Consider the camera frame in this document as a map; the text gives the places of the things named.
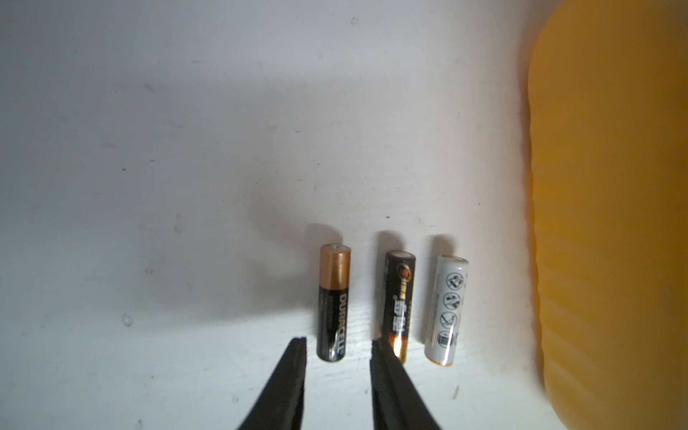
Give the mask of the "black copper Duracell battery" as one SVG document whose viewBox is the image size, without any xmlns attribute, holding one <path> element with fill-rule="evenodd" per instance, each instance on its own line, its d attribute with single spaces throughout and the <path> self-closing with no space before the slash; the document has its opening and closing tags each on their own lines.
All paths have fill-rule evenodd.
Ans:
<svg viewBox="0 0 688 430">
<path fill-rule="evenodd" d="M 316 354 L 326 362 L 345 357 L 351 249 L 327 244 L 320 249 Z"/>
</svg>

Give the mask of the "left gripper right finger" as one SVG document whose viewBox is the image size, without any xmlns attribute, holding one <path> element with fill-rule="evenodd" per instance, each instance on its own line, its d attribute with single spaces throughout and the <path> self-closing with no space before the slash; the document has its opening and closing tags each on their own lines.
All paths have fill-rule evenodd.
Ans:
<svg viewBox="0 0 688 430">
<path fill-rule="evenodd" d="M 440 429 L 386 340 L 372 341 L 374 429 Z"/>
</svg>

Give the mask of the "yellow plastic storage box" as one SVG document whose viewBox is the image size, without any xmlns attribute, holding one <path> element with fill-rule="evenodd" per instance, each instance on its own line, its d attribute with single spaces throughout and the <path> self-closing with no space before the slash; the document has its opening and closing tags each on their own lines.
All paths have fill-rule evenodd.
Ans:
<svg viewBox="0 0 688 430">
<path fill-rule="evenodd" d="M 528 90 L 546 394 L 570 429 L 684 429 L 686 2 L 565 1 Z"/>
</svg>

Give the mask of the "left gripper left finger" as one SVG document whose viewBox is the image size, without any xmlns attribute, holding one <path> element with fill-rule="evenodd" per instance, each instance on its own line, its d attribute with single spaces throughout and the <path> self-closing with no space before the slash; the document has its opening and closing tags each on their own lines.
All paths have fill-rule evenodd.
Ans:
<svg viewBox="0 0 688 430">
<path fill-rule="evenodd" d="M 238 429 L 301 428 L 306 358 L 306 338 L 293 338 Z"/>
</svg>

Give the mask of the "white battery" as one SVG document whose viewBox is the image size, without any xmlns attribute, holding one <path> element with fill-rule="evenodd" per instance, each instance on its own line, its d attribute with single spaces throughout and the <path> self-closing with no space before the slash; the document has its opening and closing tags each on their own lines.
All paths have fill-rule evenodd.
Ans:
<svg viewBox="0 0 688 430">
<path fill-rule="evenodd" d="M 453 364 L 468 271 L 469 262 L 463 258 L 453 255 L 437 257 L 424 353 L 441 367 Z"/>
</svg>

